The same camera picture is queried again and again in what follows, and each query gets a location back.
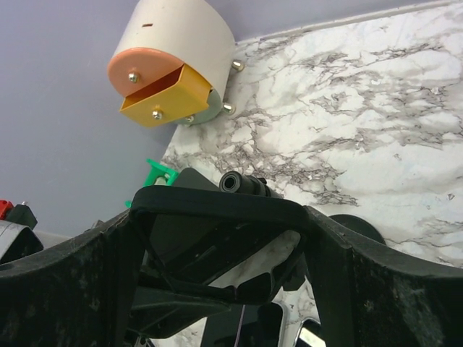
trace black round object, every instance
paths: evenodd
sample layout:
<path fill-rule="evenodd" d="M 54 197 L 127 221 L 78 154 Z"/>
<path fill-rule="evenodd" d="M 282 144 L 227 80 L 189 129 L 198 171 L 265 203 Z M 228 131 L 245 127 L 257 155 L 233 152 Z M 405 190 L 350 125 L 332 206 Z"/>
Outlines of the black round object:
<path fill-rule="evenodd" d="M 378 230 L 366 220 L 355 215 L 332 215 L 330 218 L 346 228 L 355 231 L 356 233 L 368 237 L 373 241 L 386 245 L 383 237 Z"/>

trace yellow drawer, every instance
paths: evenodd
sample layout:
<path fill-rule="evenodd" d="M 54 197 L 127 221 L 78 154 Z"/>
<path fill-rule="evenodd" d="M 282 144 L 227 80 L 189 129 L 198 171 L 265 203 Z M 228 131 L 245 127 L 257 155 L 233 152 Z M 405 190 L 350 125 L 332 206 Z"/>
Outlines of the yellow drawer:
<path fill-rule="evenodd" d="M 144 127 L 157 127 L 207 109 L 210 90 L 208 81 L 185 64 L 127 96 L 120 111 Z M 154 111 L 162 117 L 153 117 Z"/>

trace black tube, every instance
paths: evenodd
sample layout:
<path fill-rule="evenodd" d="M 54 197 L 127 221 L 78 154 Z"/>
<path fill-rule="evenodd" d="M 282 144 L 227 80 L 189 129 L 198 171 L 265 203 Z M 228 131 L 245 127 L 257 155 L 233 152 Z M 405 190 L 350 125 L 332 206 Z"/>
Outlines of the black tube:
<path fill-rule="evenodd" d="M 261 197 L 281 196 L 268 188 L 265 179 L 256 179 L 254 176 L 243 176 L 236 171 L 225 173 L 218 185 L 221 192 L 259 195 Z"/>

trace black phone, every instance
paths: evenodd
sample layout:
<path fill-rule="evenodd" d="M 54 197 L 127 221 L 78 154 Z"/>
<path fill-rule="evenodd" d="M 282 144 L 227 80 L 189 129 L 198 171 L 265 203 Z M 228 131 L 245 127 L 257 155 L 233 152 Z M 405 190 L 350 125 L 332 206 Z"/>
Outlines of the black phone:
<path fill-rule="evenodd" d="M 234 305 L 208 318 L 201 347 L 277 347 L 282 322 L 278 304 Z"/>

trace green clamp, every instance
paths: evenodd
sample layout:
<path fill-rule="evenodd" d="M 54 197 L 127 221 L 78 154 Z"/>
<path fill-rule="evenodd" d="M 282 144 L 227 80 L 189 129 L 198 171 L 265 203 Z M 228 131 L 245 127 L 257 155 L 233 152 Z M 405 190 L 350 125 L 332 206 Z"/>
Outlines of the green clamp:
<path fill-rule="evenodd" d="M 168 186 L 171 186 L 179 175 L 179 173 L 175 170 L 167 168 L 164 165 L 151 160 L 150 158 L 146 159 L 146 162 L 151 165 L 151 171 L 148 174 L 148 177 L 146 177 L 145 183 L 143 184 L 144 187 L 154 185 L 156 179 L 161 177 L 166 180 L 166 184 Z M 127 200 L 125 202 L 125 207 L 130 208 L 130 206 L 132 206 L 132 201 Z"/>

